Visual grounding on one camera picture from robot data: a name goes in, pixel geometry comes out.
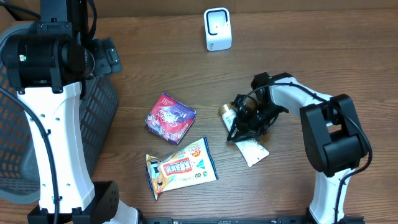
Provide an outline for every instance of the purple and pink box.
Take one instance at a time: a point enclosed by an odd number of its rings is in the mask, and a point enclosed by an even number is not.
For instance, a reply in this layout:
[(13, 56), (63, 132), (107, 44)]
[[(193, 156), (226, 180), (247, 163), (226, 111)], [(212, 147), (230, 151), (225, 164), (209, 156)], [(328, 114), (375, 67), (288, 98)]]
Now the purple and pink box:
[(145, 119), (145, 124), (150, 131), (169, 143), (178, 144), (188, 132), (196, 115), (196, 111), (163, 93)]

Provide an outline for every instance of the laundry basket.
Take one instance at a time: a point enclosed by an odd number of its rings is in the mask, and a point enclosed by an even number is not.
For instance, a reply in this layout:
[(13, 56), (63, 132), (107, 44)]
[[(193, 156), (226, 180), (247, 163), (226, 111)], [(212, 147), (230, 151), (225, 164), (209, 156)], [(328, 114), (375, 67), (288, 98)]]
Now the laundry basket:
[[(0, 52), (12, 34), (33, 32), (31, 23), (18, 24), (0, 35)], [(0, 86), (9, 86), (0, 59)], [(81, 139), (89, 175), (94, 171), (116, 108), (118, 94), (109, 77), (86, 81), (86, 95), (80, 101)], [(31, 203), (40, 198), (39, 170), (27, 118), (18, 105), (0, 93), (0, 198), (13, 203)]]

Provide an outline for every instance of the candy bag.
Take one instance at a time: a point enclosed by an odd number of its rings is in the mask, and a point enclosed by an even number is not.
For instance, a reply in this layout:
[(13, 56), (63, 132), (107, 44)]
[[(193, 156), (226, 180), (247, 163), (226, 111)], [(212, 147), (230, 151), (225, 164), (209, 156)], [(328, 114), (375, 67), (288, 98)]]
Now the candy bag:
[(218, 180), (207, 138), (204, 137), (162, 161), (147, 155), (147, 175), (155, 200), (160, 193)]

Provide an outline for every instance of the gold cap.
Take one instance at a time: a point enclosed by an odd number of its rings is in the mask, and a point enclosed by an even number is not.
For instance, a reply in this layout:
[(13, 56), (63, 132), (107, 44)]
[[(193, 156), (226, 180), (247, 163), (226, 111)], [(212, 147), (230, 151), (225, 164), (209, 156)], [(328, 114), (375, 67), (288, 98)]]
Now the gold cap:
[(223, 105), (222, 107), (220, 107), (218, 109), (218, 112), (222, 116), (223, 114), (225, 114), (230, 109), (232, 109), (232, 105), (231, 105), (231, 103), (227, 103), (227, 104)]

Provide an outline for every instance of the wood grain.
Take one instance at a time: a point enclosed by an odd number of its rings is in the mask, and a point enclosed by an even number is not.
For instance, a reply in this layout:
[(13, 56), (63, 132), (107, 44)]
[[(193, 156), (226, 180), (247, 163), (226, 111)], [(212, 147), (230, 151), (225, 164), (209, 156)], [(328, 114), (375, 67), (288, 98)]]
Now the wood grain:
[[(374, 162), (351, 179), (345, 212), (367, 223), (397, 223), (398, 9), (235, 14), (231, 21), (232, 48), (210, 53), (202, 16), (98, 20), (96, 35), (113, 38), (123, 72), (112, 76), (120, 103), (93, 180), (115, 180), (121, 199), (147, 217), (303, 215), (315, 175), (300, 121), (282, 114), (261, 141), (270, 156), (248, 167), (236, 146), (225, 143), (218, 115), (221, 105), (251, 90), (255, 74), (289, 72), (320, 92), (352, 97)], [(144, 126), (162, 92), (198, 114), (179, 146)], [(220, 179), (155, 202), (145, 155), (165, 158), (203, 136)], [(33, 207), (1, 201), (0, 222), (25, 223)]]

